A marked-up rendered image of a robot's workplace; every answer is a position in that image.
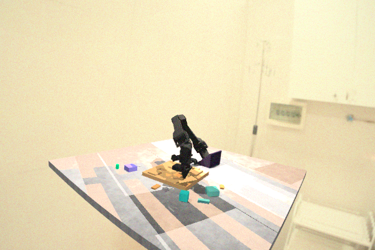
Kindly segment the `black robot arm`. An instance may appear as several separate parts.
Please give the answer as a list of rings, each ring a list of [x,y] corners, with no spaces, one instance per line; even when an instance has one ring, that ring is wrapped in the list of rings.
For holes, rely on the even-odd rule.
[[[183,114],[175,115],[171,120],[174,127],[173,141],[177,148],[180,147],[180,156],[175,154],[171,155],[171,161],[181,162],[181,157],[189,157],[192,152],[192,144],[195,151],[200,153],[202,159],[209,155],[207,143],[196,137],[196,135],[188,127],[186,117]]]

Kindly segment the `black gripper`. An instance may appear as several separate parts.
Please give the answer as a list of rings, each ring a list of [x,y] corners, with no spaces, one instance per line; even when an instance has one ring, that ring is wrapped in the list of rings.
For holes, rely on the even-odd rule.
[[[190,164],[194,162],[194,164],[196,165],[197,164],[197,159],[195,158],[192,158],[193,154],[191,153],[189,157],[187,158],[183,158],[181,157],[181,164],[174,164],[172,166],[172,170],[176,171],[176,172],[182,172],[182,177],[183,179],[186,178],[186,176],[188,175],[188,173],[190,172],[191,168],[193,166],[191,166]]]

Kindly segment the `cyan cube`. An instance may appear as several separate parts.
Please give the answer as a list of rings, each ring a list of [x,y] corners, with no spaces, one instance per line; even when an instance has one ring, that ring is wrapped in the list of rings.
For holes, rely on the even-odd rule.
[[[189,199],[189,191],[180,191],[179,201],[187,202]]]

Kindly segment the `small orange flat bar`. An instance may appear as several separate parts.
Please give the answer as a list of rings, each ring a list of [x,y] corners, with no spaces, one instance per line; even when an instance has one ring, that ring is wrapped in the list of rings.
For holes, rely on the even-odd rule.
[[[156,185],[152,186],[151,188],[154,189],[154,190],[156,190],[157,188],[160,188],[160,186],[161,186],[161,185],[156,184]]]

